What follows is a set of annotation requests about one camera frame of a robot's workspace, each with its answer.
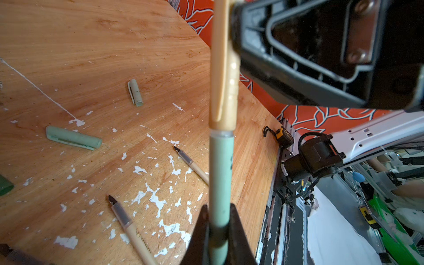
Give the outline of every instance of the pen tip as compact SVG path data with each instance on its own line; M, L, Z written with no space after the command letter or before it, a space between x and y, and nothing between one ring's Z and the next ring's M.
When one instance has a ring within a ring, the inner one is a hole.
M115 200L115 198L114 197L112 197L112 196L108 196L108 199L109 199L109 202L112 204L112 205L114 205L115 203L117 203L118 201L117 200Z

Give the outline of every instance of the beige pen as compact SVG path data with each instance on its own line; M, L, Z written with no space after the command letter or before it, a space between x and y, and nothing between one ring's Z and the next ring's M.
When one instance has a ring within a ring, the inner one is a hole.
M203 181L209 185L209 177L206 175L206 173L191 159L186 153L184 153L183 150L177 148L174 146L175 151L177 151L178 155L181 157L184 162L187 163L187 165L193 169L196 174L199 175L203 179Z
M124 228L125 233L130 239L131 244L133 245L135 251L137 251L144 265L159 265L141 238L136 225L129 218L122 205L110 195L109 202L112 204L112 210L115 213L116 218Z

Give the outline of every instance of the beige pen cap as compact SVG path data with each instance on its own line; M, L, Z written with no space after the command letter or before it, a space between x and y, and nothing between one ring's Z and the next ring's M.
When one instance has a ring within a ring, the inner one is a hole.
M215 1L211 50L209 127L234 131L237 123L237 97L240 56L230 41L230 9L236 1Z

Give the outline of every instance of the dark green pen cap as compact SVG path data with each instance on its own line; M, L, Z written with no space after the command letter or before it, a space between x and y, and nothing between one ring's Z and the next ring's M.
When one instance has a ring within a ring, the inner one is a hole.
M12 182L0 175L0 196L5 195L15 187Z

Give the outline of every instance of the wooden tabletop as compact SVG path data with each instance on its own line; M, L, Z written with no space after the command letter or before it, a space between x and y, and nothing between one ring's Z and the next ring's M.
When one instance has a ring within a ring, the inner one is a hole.
M208 186L173 145L208 171L209 56L165 1L0 3L0 174L15 184L0 197L0 243L58 265L140 264L110 194L157 260L178 264ZM131 102L132 78L142 107ZM49 141L48 125L103 144ZM232 202L252 251L278 148L264 126L279 123L240 84Z

